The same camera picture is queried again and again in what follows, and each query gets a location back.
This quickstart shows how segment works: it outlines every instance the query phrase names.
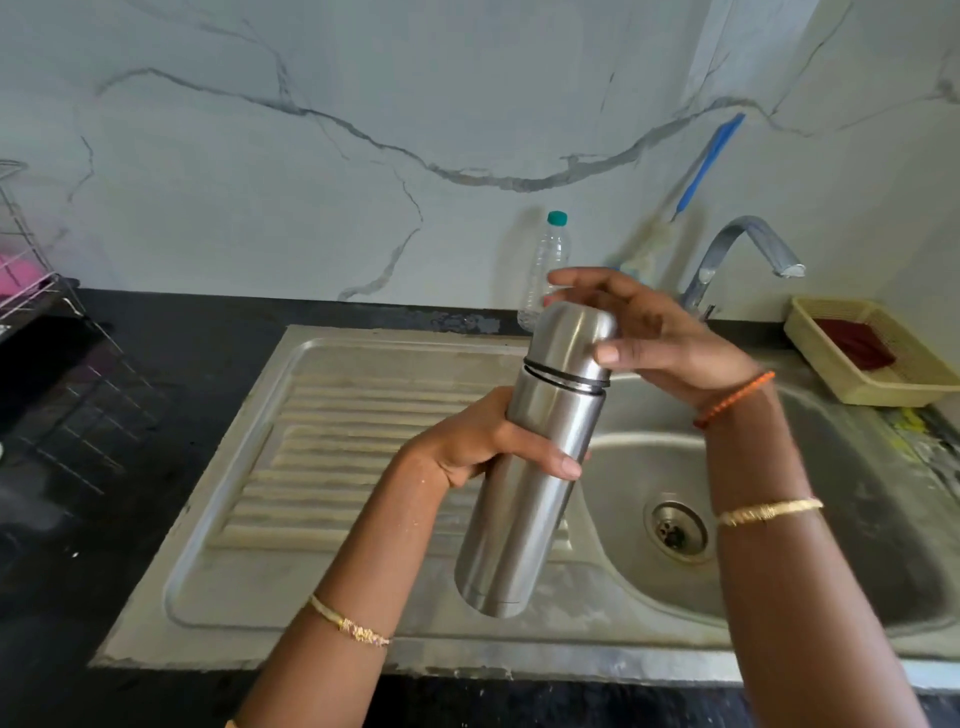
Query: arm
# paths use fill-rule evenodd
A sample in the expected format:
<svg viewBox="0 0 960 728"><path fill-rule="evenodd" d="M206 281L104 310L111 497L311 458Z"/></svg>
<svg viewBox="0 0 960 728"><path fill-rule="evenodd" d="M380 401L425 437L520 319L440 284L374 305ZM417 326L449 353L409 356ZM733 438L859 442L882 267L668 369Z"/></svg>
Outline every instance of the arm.
<svg viewBox="0 0 960 728"><path fill-rule="evenodd" d="M608 269L565 269L556 298L617 315L628 338L597 360L636 370L696 411L761 373L672 299ZM775 388L722 411L706 433L715 513L811 496ZM879 621L817 511L720 526L718 560L733 649L751 704L769 726L924 726Z"/></svg>
<svg viewBox="0 0 960 728"><path fill-rule="evenodd" d="M580 465L553 443L505 419L510 387L499 387L463 412L407 443L373 489L317 587L328 607L391 636L426 553L433 521L451 487L511 452L554 475L576 478ZM300 610L267 659L240 708L239 728L359 726L386 650L361 644Z"/></svg>
<svg viewBox="0 0 960 728"><path fill-rule="evenodd" d="M707 429L716 513L811 497L772 385ZM721 527L737 662L763 725L923 726L924 714L818 511Z"/></svg>

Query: bracelet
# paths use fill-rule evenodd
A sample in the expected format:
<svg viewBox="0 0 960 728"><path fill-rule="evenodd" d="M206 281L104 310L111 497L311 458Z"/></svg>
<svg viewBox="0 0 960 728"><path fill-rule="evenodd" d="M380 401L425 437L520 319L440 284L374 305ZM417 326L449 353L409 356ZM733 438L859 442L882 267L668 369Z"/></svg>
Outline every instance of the bracelet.
<svg viewBox="0 0 960 728"><path fill-rule="evenodd" d="M704 414L702 414L700 417L694 420L693 421L694 425L699 427L700 429L707 429L707 425L709 425L710 420L712 420L714 417L719 415L721 412L727 409L730 405L742 400L751 392L754 392L760 387L762 387L764 384L766 384L768 381L774 378L774 376L776 376L774 372L764 372L762 375L758 376L753 381L747 382L742 387L740 387L740 389L736 390L736 392L731 394L729 397L721 400L718 404L714 404L709 410L707 410Z"/></svg>
<svg viewBox="0 0 960 728"><path fill-rule="evenodd" d="M339 612L330 609L323 602L317 599L316 595L310 595L309 604L315 610L317 610L321 617L327 621L333 622L337 629L359 643L372 644L374 647L386 647L391 642L389 637L379 635L367 627L361 627L359 624L347 619Z"/></svg>
<svg viewBox="0 0 960 728"><path fill-rule="evenodd" d="M824 502L815 497L800 498L799 500L782 500L779 503L752 505L721 513L717 516L717 522L721 525L744 525L746 523L756 523L757 521L771 521L778 516L786 516L791 513L818 511L823 507Z"/></svg>

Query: orange beaded bracelet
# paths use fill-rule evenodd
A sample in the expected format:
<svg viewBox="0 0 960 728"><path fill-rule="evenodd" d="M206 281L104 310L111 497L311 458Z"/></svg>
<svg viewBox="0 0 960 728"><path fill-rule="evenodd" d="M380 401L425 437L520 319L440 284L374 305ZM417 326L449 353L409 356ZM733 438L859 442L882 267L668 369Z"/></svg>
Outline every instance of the orange beaded bracelet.
<svg viewBox="0 0 960 728"><path fill-rule="evenodd" d="M755 392L757 389L759 389L768 381L770 381L772 378L774 378L774 376L776 376L776 374L774 374L773 372L765 372L762 375L758 376L753 381L744 384L742 387L740 387L740 389L736 390L736 392L731 394L726 399L720 401L719 403L714 404L709 410L707 410L704 414L702 414L700 417L694 420L693 421L694 425L699 427L700 429L707 429L707 425L709 425L710 420L712 420L714 417L716 417L725 409L727 409L727 407L729 407L731 404L734 404L735 402L742 400L751 392Z"/></svg>

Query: forearm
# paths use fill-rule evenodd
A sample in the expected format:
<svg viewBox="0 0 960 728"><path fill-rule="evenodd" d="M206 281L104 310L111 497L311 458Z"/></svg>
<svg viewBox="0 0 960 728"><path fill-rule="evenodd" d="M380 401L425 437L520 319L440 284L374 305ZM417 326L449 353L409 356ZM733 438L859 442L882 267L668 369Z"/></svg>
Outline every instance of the forearm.
<svg viewBox="0 0 960 728"><path fill-rule="evenodd" d="M810 497L772 386L710 423L717 513ZM925 725L870 604L820 513L719 529L728 621L763 725Z"/></svg>
<svg viewBox="0 0 960 728"><path fill-rule="evenodd" d="M318 599L357 624L393 635L447 489L435 465L402 450L327 569ZM237 724L358 726L385 656L384 648L355 642L304 607L271 653Z"/></svg>

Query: fingernail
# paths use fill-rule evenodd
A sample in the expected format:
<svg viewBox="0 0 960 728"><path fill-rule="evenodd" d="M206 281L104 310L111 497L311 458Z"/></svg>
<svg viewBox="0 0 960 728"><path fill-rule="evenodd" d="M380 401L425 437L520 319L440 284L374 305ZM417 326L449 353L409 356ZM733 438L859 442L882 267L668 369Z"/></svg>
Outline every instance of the fingernail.
<svg viewBox="0 0 960 728"><path fill-rule="evenodd" d="M620 360L620 350L613 344L601 344L595 357L599 364L616 364Z"/></svg>
<svg viewBox="0 0 960 728"><path fill-rule="evenodd" d="M570 480L576 480L580 477L580 473L583 472L583 468L580 467L580 463L574 460L572 457L565 457L563 462L560 464L560 470L564 475Z"/></svg>

